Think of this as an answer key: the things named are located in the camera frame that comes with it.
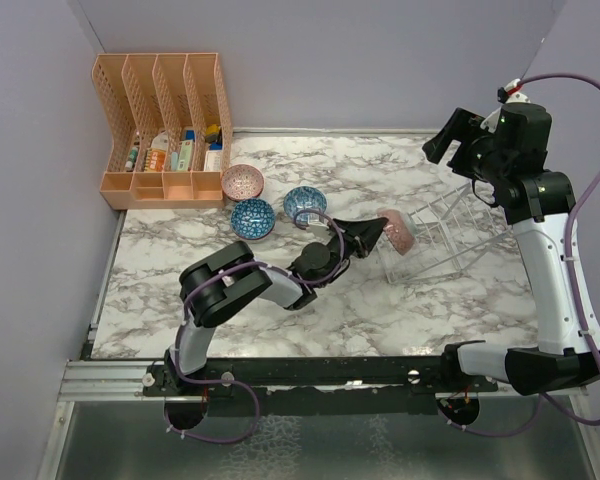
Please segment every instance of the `perforated divider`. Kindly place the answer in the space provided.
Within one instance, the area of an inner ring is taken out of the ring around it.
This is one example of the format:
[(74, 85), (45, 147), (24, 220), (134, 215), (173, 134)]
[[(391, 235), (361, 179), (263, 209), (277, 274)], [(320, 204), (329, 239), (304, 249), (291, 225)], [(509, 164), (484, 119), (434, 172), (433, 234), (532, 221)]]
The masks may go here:
[[(215, 53), (103, 54), (93, 81), (111, 128), (113, 147), (100, 191), (117, 210), (131, 208), (222, 207), (222, 172), (204, 172), (206, 128), (223, 131), (223, 170), (229, 166), (233, 128)], [(171, 171), (184, 130), (196, 141), (188, 171)], [(146, 152), (162, 130), (168, 147), (162, 172), (146, 172)], [(125, 163), (138, 132), (140, 146), (133, 172)]]

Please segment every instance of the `marble countertop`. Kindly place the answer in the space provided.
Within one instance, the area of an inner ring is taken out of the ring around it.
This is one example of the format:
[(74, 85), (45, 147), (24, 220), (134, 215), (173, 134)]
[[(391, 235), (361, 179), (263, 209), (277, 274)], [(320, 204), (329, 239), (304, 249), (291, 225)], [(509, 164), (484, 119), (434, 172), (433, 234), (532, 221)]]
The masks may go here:
[[(422, 136), (237, 136), (232, 163), (265, 175), (262, 198), (277, 212), (274, 231), (251, 245), (281, 267), (315, 238), (282, 209), (294, 186), (327, 196), (341, 219), (372, 218), (379, 207), (413, 211), (463, 180), (429, 164)], [(161, 357), (182, 319), (182, 270), (237, 240), (222, 210), (133, 210), (127, 213), (92, 352), (95, 359)], [(218, 327), (212, 357), (429, 355), (451, 342), (535, 342), (535, 304), (522, 260), (496, 246), (460, 278), (389, 284), (379, 255), (353, 259), (349, 271), (289, 312), (255, 300)]]

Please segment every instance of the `blue bowl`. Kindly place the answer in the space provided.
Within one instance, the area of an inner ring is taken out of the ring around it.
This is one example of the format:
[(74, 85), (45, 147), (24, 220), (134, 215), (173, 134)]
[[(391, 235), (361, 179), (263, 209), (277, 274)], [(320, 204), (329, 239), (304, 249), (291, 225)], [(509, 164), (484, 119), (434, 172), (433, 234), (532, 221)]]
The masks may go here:
[(259, 198), (250, 198), (236, 204), (231, 213), (231, 228), (244, 240), (266, 237), (275, 223), (273, 208)]
[[(327, 198), (317, 188), (296, 187), (284, 197), (283, 205), (284, 213), (293, 220), (297, 212), (307, 208), (324, 213), (327, 209)], [(301, 213), (296, 221), (306, 225), (309, 222), (309, 215), (309, 213)]]

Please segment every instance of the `white wire rack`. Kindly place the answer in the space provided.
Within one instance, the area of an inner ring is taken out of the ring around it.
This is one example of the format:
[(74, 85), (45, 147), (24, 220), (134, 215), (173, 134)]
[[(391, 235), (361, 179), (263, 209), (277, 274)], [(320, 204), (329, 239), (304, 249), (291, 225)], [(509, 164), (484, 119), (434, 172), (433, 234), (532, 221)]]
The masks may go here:
[(389, 283), (459, 275), (509, 235), (504, 215), (472, 195), (471, 184), (409, 213), (416, 243), (400, 256), (383, 235), (377, 249)]

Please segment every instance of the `white wall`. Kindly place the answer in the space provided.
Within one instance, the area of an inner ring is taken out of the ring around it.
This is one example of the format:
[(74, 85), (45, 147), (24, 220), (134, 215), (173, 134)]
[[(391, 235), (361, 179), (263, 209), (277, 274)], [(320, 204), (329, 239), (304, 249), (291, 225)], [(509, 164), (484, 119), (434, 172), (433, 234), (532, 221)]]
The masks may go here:
[[(567, 2), (529, 75), (556, 71), (600, 80), (600, 0)], [(553, 116), (548, 168), (565, 172), (581, 194), (600, 168), (600, 93), (573, 80), (546, 80), (525, 91)], [(579, 225), (582, 262), (600, 322), (600, 187), (582, 210)], [(599, 386), (592, 400), (599, 416)]]
[(93, 60), (64, 0), (0, 1), (0, 480), (37, 474), (112, 241)]
[(490, 112), (564, 0), (79, 2), (108, 52), (220, 52), (235, 126), (433, 128)]

